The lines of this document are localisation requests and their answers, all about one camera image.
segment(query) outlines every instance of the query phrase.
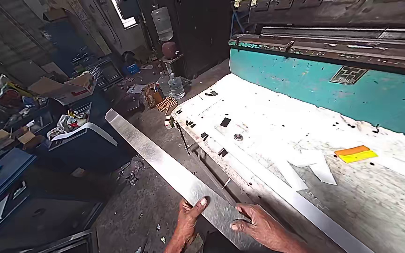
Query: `teal machine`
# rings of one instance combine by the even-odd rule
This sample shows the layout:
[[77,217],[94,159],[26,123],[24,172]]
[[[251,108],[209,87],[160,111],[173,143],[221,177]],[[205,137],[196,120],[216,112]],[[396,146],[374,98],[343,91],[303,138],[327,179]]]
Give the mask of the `teal machine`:
[[405,1],[356,1],[337,16],[346,1],[252,2],[258,28],[229,40],[232,73],[405,134]]

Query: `machine logo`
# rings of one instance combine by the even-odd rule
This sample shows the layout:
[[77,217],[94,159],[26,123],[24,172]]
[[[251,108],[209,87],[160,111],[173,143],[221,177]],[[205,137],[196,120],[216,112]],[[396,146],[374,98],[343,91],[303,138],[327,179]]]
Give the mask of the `machine logo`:
[[337,74],[331,79],[331,82],[352,85],[355,84],[367,71],[368,69],[342,66]]

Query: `right hand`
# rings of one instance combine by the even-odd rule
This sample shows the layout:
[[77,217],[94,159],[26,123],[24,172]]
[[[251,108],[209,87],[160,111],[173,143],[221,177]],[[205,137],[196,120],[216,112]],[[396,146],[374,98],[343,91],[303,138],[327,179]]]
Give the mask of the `right hand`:
[[243,232],[256,239],[265,247],[284,253],[307,253],[306,246],[289,233],[278,221],[273,219],[257,204],[237,204],[239,212],[249,216],[252,224],[237,220],[231,223],[235,231]]

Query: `hanging water bottle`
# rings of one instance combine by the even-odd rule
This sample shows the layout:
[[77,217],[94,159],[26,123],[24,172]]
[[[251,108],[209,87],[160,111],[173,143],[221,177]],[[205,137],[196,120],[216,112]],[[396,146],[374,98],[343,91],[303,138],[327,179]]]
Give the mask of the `hanging water bottle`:
[[172,22],[170,21],[170,15],[168,9],[162,7],[151,12],[153,16],[154,24],[156,25],[157,34],[161,41],[169,41],[173,37]]
[[185,91],[184,87],[182,86],[182,80],[180,79],[180,77],[175,77],[174,73],[171,73],[168,84],[172,89],[172,95],[175,99],[181,99],[184,97]]

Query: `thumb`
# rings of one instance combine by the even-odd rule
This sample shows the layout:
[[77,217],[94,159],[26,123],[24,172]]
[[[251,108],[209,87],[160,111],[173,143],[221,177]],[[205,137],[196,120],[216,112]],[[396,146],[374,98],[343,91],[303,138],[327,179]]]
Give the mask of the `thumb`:
[[243,232],[245,234],[251,235],[254,225],[242,220],[236,220],[231,223],[231,228],[234,231]]
[[207,199],[201,198],[196,205],[188,212],[188,214],[193,217],[197,218],[207,207]]

